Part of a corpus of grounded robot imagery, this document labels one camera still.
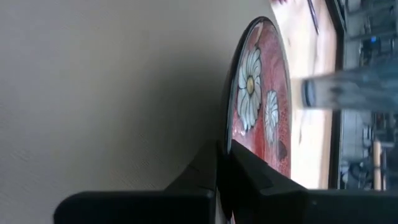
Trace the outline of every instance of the white daisy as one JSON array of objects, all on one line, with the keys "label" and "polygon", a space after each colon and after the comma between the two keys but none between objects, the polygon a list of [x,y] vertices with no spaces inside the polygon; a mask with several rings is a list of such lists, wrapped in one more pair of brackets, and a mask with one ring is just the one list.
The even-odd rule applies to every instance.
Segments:
[{"label": "white daisy", "polygon": [[276,91],[274,90],[271,90],[267,93],[265,113],[267,141],[269,144],[273,144],[276,139],[275,133],[279,122],[278,97],[276,95]]},{"label": "white daisy", "polygon": [[254,126],[261,103],[260,49],[246,53],[239,68],[238,115],[247,131]]}]

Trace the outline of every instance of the flower petal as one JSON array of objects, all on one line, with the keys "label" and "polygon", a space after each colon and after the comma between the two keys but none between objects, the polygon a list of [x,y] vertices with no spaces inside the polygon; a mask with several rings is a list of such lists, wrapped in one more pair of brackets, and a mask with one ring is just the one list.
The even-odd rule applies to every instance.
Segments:
[{"label": "flower petal", "polygon": [[257,97],[257,94],[253,94],[251,97],[253,98],[255,108],[258,110],[260,108],[260,100]]},{"label": "flower petal", "polygon": [[250,101],[252,104],[252,114],[254,116],[254,122],[256,122],[256,120],[257,120],[257,97],[256,97],[256,95],[252,95]]},{"label": "flower petal", "polygon": [[246,107],[245,115],[246,115],[246,122],[248,123],[248,129],[251,127],[251,120],[250,120],[250,97],[248,97],[248,106]]},{"label": "flower petal", "polygon": [[238,115],[241,115],[241,110],[242,110],[242,103],[243,103],[243,99],[244,97],[247,95],[247,91],[246,89],[242,89],[242,90],[238,90],[238,105],[236,105],[236,109],[238,111]]},{"label": "flower petal", "polygon": [[260,62],[259,57],[260,57],[260,49],[256,48],[252,53],[252,57],[250,60],[250,75],[252,75],[254,78],[255,78],[254,69],[256,68],[256,63],[257,61]]},{"label": "flower petal", "polygon": [[259,58],[254,62],[253,68],[252,68],[252,76],[254,79],[260,76],[261,73],[261,61]]},{"label": "flower petal", "polygon": [[247,92],[246,92],[244,97],[243,97],[242,104],[238,108],[241,111],[240,112],[240,117],[241,117],[241,120],[243,122],[243,126],[244,126],[245,130],[247,130],[247,125],[248,125],[248,119],[247,119],[246,113],[247,113],[247,110],[248,110],[248,107],[249,107],[249,100],[250,100],[249,94],[247,94]]},{"label": "flower petal", "polygon": [[261,102],[261,86],[260,86],[260,83],[254,83],[254,92],[256,93],[255,95],[257,96],[257,100],[258,100],[258,102],[260,104],[260,102]]},{"label": "flower petal", "polygon": [[239,80],[238,80],[238,85],[240,89],[246,88],[246,82],[248,80],[248,77],[246,76],[246,70],[243,69],[243,66],[239,68]]},{"label": "flower petal", "polygon": [[243,58],[242,58],[242,62],[241,62],[241,68],[242,68],[242,71],[243,71],[243,78],[245,79],[245,80],[247,80],[248,79],[248,71],[247,71],[247,69],[246,69],[246,65],[248,64],[248,53],[246,53],[244,56],[243,56]]},{"label": "flower petal", "polygon": [[249,107],[250,125],[251,125],[251,126],[254,126],[254,123],[256,123],[256,119],[254,118],[254,113],[253,113],[253,111],[254,111],[254,104],[253,104],[253,102],[252,102],[252,97],[251,97],[251,99],[250,99],[249,104],[250,104],[250,107]]}]

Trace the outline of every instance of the yellow flower center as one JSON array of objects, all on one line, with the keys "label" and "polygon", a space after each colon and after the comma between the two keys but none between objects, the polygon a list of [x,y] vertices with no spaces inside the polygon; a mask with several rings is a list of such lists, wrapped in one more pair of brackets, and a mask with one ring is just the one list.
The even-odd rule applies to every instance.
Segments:
[{"label": "yellow flower center", "polygon": [[246,82],[246,89],[248,90],[249,94],[253,94],[254,92],[254,79],[253,76],[249,76],[248,81]]}]

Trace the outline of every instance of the decorative plate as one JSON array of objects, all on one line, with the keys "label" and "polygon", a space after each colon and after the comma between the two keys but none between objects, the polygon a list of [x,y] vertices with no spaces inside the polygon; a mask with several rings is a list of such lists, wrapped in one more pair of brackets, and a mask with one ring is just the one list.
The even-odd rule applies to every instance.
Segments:
[{"label": "decorative plate", "polygon": [[226,83],[226,145],[235,139],[290,177],[291,99],[283,46],[273,23],[253,20],[236,49]]}]

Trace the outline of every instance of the wooden table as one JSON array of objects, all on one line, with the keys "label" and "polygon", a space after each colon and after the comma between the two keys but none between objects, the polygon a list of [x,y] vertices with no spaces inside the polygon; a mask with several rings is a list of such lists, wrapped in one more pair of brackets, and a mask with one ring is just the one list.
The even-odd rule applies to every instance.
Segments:
[{"label": "wooden table", "polygon": [[[290,78],[332,72],[336,58],[336,32],[324,1],[314,1],[317,35],[307,0],[272,6],[289,64]],[[301,110],[300,88],[292,83],[291,178],[311,189],[328,187],[331,111]]]}]

